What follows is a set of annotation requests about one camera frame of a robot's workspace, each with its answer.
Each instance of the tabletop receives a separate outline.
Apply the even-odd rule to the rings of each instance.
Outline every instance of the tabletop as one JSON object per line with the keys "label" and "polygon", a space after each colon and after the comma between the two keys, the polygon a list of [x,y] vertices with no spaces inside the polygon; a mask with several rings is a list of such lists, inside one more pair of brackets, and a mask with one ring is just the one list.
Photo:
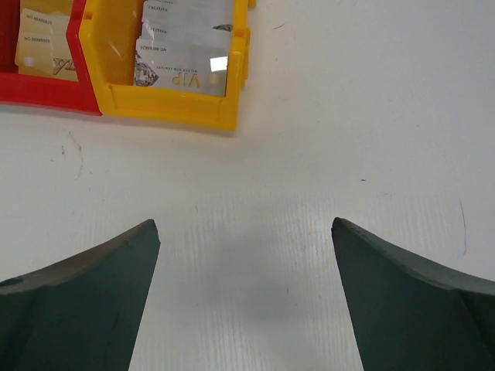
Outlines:
{"label": "tabletop", "polygon": [[0,280],[141,221],[130,370],[361,370],[343,217],[495,280],[495,2],[261,0],[240,127],[0,108]]}

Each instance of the scratch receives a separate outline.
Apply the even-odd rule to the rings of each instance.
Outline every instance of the scratch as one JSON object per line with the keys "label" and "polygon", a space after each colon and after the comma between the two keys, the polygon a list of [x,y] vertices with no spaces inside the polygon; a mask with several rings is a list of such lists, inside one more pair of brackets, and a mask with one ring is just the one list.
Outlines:
{"label": "scratch", "polygon": [[466,217],[464,216],[463,202],[461,200],[459,200],[459,204],[461,205],[461,213],[463,214],[463,223],[464,223],[464,253],[463,253],[463,255],[466,255],[466,253],[467,253]]}
{"label": "scratch", "polygon": [[79,142],[76,140],[76,138],[72,135],[72,132],[69,131],[69,137],[72,139],[74,144],[77,146],[77,150],[79,151],[79,156],[80,156],[80,165],[79,165],[79,172],[77,172],[76,180],[78,180],[83,173],[83,166],[84,166],[84,156],[83,156],[83,148],[80,146]]}
{"label": "scratch", "polygon": [[281,27],[285,26],[287,22],[283,22],[281,25],[279,25],[278,27],[275,27],[274,29],[271,29],[272,31],[275,30],[275,29],[280,29]]}

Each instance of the yellow plastic container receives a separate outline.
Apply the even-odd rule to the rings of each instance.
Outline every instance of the yellow plastic container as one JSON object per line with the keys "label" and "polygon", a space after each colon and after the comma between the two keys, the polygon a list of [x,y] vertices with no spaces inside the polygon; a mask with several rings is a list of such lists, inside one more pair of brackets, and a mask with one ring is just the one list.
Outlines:
{"label": "yellow plastic container", "polygon": [[144,0],[87,0],[79,38],[102,114],[181,121],[235,130],[241,88],[248,78],[251,30],[248,8],[233,0],[234,22],[225,97],[134,87],[135,43]]}

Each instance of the stack of cards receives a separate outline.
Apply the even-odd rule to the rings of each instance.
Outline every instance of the stack of cards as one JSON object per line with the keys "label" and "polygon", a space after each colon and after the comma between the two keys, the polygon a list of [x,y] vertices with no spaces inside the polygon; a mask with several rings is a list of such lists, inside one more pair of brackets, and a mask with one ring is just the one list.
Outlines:
{"label": "stack of cards", "polygon": [[233,0],[148,0],[136,43],[136,86],[223,97]]}
{"label": "stack of cards", "polygon": [[66,32],[73,0],[22,0],[15,64],[19,73],[77,81]]}

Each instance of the red plastic container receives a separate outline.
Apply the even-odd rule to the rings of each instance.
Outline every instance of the red plastic container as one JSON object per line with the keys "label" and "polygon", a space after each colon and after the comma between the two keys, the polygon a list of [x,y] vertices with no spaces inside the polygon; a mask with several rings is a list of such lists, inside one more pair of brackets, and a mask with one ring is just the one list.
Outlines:
{"label": "red plastic container", "polygon": [[19,0],[0,0],[0,103],[51,107],[101,115],[79,41],[86,0],[74,0],[67,42],[78,82],[19,75],[15,50],[19,35]]}

